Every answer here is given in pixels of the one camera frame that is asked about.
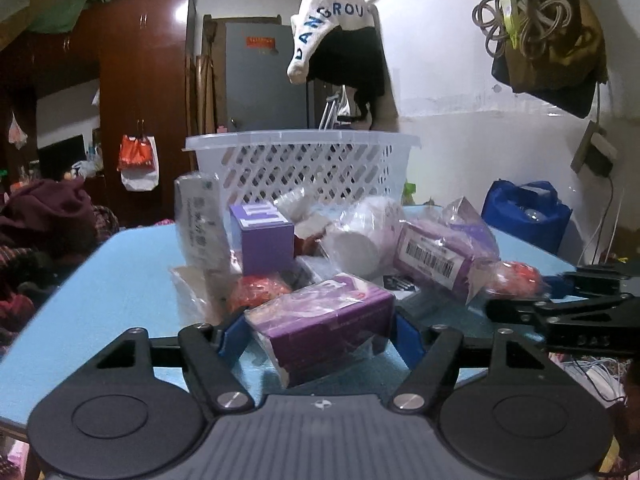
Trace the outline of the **red item in clear bag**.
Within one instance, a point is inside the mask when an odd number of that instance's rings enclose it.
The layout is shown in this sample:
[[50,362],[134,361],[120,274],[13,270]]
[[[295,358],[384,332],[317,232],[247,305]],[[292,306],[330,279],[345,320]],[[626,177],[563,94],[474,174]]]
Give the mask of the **red item in clear bag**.
[[546,292],[539,271],[529,264],[516,261],[494,263],[485,290],[488,295],[506,298],[534,298]]

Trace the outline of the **metal crutches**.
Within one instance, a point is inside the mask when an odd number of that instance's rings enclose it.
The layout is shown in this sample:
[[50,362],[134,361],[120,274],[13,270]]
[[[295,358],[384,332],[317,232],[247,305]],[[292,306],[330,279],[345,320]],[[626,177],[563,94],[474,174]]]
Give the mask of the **metal crutches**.
[[318,128],[320,130],[330,130],[338,123],[338,114],[344,101],[344,91],[338,90],[332,96],[326,98],[326,105],[321,114]]

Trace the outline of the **grey metal door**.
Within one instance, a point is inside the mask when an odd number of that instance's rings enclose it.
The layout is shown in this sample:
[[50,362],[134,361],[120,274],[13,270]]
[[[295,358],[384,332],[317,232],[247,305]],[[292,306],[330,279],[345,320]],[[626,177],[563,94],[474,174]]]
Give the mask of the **grey metal door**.
[[229,23],[224,52],[230,131],[307,127],[306,87],[291,84],[286,72],[293,56],[288,27]]

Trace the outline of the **maroon clothes pile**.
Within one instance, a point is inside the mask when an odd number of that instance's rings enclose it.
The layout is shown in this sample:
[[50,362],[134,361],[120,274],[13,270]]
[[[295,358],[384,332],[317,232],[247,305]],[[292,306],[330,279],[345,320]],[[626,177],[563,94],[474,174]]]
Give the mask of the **maroon clothes pile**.
[[1,207],[1,351],[104,242],[117,217],[92,202],[84,181],[38,180]]

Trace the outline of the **red white hanging bag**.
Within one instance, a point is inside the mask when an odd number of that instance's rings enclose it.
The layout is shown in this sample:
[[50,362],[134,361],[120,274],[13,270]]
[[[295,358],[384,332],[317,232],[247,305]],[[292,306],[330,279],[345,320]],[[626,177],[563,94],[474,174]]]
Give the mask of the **red white hanging bag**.
[[160,184],[160,161],[154,136],[123,136],[117,170],[127,191],[153,191]]

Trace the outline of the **white round bottle in bag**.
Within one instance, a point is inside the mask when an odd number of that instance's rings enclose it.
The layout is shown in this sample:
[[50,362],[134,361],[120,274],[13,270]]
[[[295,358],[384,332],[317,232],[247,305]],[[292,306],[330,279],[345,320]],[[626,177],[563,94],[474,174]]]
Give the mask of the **white round bottle in bag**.
[[321,247],[340,271],[373,278],[392,264],[404,210],[387,196],[367,196],[327,228]]

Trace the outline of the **purple cube box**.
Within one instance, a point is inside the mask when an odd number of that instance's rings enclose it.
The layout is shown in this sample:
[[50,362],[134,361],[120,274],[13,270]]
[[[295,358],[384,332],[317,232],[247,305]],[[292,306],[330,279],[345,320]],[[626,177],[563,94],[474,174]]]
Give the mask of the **purple cube box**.
[[275,274],[294,264],[294,224],[272,203],[229,207],[231,246],[246,276]]

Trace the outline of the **white plastic lattice basket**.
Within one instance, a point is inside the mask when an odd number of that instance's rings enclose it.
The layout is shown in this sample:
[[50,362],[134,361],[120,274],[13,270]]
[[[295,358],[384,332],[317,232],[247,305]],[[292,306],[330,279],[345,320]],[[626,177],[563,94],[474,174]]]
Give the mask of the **white plastic lattice basket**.
[[275,200],[300,186],[342,206],[369,195],[399,200],[417,136],[363,130],[262,130],[189,136],[198,169],[216,174],[229,205]]

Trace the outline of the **white black hanging jacket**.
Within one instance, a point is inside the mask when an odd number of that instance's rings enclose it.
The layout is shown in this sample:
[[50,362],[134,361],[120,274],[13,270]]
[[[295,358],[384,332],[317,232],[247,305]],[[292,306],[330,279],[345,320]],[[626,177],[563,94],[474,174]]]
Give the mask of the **white black hanging jacket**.
[[337,119],[369,128],[385,93],[384,55],[366,0],[302,0],[291,18],[291,84],[320,80],[343,89]]

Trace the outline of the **blue shopping bag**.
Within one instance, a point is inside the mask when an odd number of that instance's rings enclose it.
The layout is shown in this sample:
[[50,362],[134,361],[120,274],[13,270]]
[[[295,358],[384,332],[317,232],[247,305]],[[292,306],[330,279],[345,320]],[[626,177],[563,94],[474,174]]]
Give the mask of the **blue shopping bag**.
[[572,212],[548,181],[516,185],[497,180],[485,197],[482,218],[488,226],[556,255]]

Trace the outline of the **white medicine box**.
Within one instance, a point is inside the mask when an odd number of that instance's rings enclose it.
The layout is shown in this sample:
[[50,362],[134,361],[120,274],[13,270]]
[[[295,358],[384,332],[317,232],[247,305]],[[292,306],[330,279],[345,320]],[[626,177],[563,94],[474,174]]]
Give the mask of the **white medicine box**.
[[231,249],[216,174],[193,171],[175,180],[175,224],[188,266],[230,273]]

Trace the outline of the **dark hanging bag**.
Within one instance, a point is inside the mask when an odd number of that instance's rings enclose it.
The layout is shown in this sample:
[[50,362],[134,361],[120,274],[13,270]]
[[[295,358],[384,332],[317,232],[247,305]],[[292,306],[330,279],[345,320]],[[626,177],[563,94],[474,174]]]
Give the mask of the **dark hanging bag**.
[[498,40],[491,75],[578,118],[608,81],[602,27],[588,0],[516,0],[518,44]]

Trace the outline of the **purple barcode box in bag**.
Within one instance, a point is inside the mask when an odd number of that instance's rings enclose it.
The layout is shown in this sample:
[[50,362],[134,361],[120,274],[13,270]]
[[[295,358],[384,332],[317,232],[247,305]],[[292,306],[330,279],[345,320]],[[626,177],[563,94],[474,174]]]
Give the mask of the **purple barcode box in bag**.
[[464,197],[400,222],[394,267],[465,304],[486,285],[499,261],[494,233]]

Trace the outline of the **red item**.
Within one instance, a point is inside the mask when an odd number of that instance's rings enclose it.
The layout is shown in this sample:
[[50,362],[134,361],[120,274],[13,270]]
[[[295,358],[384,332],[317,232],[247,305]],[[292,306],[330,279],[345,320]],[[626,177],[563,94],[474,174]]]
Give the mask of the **red item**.
[[231,289],[228,308],[231,312],[253,309],[291,292],[292,288],[278,274],[242,276]]
[[494,263],[485,290],[488,295],[506,298],[534,298],[546,292],[539,271],[529,264],[516,261]]

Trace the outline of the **dark red wooden wardrobe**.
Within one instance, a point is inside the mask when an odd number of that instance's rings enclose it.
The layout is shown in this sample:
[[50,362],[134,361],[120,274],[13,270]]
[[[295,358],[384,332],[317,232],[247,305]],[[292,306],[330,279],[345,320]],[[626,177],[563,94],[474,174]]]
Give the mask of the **dark red wooden wardrobe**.
[[[82,11],[67,34],[23,32],[4,50],[36,96],[87,80],[100,83],[100,128],[108,206],[127,226],[174,213],[174,181],[190,168],[188,70],[194,44],[193,0],[114,0]],[[160,180],[132,192],[117,169],[123,136],[156,143]]]

